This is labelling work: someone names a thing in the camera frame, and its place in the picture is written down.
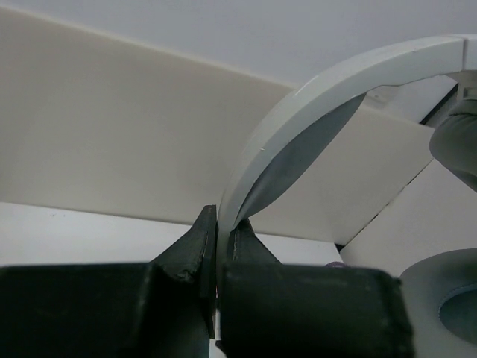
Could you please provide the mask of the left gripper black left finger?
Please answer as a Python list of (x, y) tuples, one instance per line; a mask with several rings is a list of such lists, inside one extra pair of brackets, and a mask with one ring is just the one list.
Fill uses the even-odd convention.
[(146, 263), (1, 270), (3, 357), (207, 357), (217, 210)]

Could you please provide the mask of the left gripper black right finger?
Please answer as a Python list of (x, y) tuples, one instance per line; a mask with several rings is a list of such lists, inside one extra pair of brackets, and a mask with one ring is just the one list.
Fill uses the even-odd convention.
[(412, 357), (400, 282), (370, 268), (281, 263), (249, 221), (230, 233), (218, 290), (227, 357)]

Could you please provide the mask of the grey white over-ear headphones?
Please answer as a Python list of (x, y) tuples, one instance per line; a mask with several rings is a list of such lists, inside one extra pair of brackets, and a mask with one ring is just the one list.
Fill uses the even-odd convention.
[(344, 249), (400, 274), (419, 357), (476, 355), (476, 36), (425, 37), (339, 63), (287, 95), (259, 124), (218, 214), (217, 273), (230, 233), (291, 187), (377, 87), (446, 75), (458, 103), (430, 139), (432, 160)]

